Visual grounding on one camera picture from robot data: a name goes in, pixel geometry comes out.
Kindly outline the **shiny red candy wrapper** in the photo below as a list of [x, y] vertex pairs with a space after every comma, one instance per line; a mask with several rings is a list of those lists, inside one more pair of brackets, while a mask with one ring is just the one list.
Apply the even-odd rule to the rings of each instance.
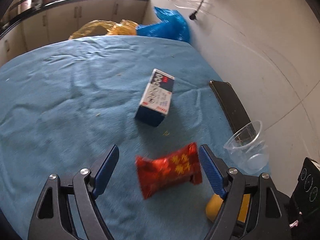
[[144, 199], [181, 183], [190, 182], [194, 185], [202, 183], [201, 165], [195, 142], [157, 159], [138, 155], [135, 165]]

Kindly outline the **orange box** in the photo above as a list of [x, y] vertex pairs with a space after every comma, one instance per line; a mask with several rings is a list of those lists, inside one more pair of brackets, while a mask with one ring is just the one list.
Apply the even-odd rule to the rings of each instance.
[[237, 220], [244, 223], [246, 221], [247, 212], [250, 202], [250, 194], [244, 194]]

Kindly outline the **lower kitchen cabinets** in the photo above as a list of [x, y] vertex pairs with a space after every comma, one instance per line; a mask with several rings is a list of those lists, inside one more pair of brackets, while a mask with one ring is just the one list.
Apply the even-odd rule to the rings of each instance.
[[28, 51], [67, 40], [93, 20], [142, 23], [149, 0], [59, 0], [28, 9], [1, 30], [1, 64]]

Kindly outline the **yellow round object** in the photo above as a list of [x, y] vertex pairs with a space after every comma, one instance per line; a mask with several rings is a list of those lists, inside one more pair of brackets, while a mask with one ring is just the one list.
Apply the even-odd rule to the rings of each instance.
[[211, 222], [216, 219], [222, 204], [223, 199], [218, 194], [213, 194], [205, 209], [206, 216]]

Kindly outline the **clear plastic cup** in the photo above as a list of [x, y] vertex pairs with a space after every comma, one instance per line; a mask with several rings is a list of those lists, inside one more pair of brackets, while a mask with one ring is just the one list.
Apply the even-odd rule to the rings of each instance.
[[252, 121], [233, 134], [224, 144], [235, 165], [247, 174], [256, 174], [269, 161], [263, 123]]

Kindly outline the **black smartphone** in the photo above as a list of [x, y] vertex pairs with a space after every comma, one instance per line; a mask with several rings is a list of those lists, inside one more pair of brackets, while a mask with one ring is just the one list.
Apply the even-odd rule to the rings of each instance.
[[251, 120], [230, 83], [210, 80], [209, 86], [214, 92], [232, 132], [235, 134], [246, 125], [247, 127], [237, 135], [236, 140], [246, 141], [256, 136]]

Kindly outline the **blue table cloth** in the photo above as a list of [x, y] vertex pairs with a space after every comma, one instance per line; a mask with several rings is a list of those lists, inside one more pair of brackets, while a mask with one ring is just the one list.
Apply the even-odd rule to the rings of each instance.
[[[154, 69], [175, 78], [158, 127], [135, 118]], [[203, 239], [211, 227], [207, 179], [144, 199], [135, 157], [195, 142], [228, 165], [229, 123], [208, 83], [219, 75], [189, 44], [97, 36], [32, 50], [1, 67], [1, 210], [22, 238], [50, 174], [72, 177], [111, 145], [119, 161], [97, 206], [115, 239]]]

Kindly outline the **dark blue white carton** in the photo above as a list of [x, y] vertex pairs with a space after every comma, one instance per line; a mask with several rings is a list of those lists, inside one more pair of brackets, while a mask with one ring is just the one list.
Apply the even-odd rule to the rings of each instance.
[[152, 127], [158, 127], [169, 113], [175, 78], [154, 69], [140, 100], [135, 118]]

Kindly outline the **yellow plastic bag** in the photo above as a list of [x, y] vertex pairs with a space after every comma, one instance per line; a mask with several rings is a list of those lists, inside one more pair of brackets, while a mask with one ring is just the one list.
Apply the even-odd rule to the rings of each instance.
[[72, 33], [69, 40], [105, 35], [137, 35], [138, 23], [130, 20], [121, 20], [120, 23], [113, 21], [93, 20], [83, 25], [79, 30]]

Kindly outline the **blue plastic bag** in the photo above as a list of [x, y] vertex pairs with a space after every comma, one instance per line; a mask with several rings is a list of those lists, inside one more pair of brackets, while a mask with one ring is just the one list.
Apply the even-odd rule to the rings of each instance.
[[154, 12], [160, 20], [150, 25], [138, 25], [138, 36], [166, 38], [190, 43], [190, 30], [184, 17], [177, 10], [154, 7]]

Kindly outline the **steel cooking pot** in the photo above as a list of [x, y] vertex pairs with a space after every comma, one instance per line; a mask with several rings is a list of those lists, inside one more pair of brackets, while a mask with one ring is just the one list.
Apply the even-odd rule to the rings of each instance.
[[32, 0], [19, 0], [18, 14], [31, 8]]

